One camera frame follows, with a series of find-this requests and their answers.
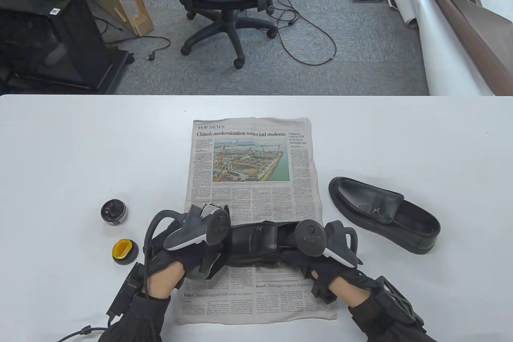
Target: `newspaper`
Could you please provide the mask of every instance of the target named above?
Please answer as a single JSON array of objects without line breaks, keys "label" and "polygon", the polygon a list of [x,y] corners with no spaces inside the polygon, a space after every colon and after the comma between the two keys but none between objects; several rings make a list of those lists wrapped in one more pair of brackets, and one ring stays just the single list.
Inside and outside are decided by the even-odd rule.
[{"label": "newspaper", "polygon": [[[228,205],[233,225],[315,219],[322,208],[308,119],[194,121],[185,209]],[[179,324],[259,324],[336,318],[298,270],[223,267],[212,280],[185,280]]]}]

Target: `black loafer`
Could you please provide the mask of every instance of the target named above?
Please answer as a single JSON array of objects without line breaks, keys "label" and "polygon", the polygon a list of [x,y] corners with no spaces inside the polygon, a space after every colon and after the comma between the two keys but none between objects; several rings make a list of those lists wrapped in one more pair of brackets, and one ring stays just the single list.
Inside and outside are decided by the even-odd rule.
[{"label": "black loafer", "polygon": [[427,253],[440,234],[438,219],[405,201],[402,194],[337,177],[329,184],[329,195],[342,215],[355,225],[412,253]]}]

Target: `white table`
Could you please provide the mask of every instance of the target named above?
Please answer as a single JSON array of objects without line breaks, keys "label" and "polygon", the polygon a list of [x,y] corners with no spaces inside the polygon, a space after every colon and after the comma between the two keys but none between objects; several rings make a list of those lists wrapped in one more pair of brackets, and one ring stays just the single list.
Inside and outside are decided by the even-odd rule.
[{"label": "white table", "polygon": [[[327,189],[343,175],[438,217],[427,255],[357,228],[362,270],[394,283],[435,339],[513,340],[513,98],[51,95],[0,97],[2,340],[55,342],[104,326],[130,270],[112,261],[114,243],[142,246],[156,212],[183,208],[192,120],[248,116],[310,118],[325,221],[349,224]],[[99,216],[111,198],[128,206],[119,227]],[[169,316],[162,335],[310,342],[323,328],[326,341],[365,341],[339,306],[336,321],[258,326],[178,327]]]}]

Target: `wrist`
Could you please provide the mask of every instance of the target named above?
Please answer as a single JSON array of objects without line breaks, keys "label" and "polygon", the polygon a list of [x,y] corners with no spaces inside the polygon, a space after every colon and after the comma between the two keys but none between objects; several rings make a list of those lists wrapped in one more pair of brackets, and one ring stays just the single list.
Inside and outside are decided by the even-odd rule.
[{"label": "wrist", "polygon": [[164,270],[153,274],[148,278],[149,296],[162,300],[168,298],[184,274],[184,267],[180,262],[174,262]]},{"label": "wrist", "polygon": [[[317,279],[317,272],[313,271],[312,276]],[[353,286],[341,276],[336,277],[328,287],[330,291],[341,300],[347,302],[350,307],[357,307],[370,297],[370,290],[360,289]]]}]

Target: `black sleeve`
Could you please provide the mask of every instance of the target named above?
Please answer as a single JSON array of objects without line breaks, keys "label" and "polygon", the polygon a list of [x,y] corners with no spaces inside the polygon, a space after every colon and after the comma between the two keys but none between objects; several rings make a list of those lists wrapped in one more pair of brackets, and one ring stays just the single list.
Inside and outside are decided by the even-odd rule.
[{"label": "black sleeve", "polygon": [[368,342],[436,342],[415,326],[406,326],[388,316],[374,296],[349,308],[354,322],[367,334]]},{"label": "black sleeve", "polygon": [[156,341],[162,342],[160,331],[170,300],[171,297],[146,299],[144,294],[136,294],[126,313],[101,335],[98,342],[154,342],[152,322]]}]

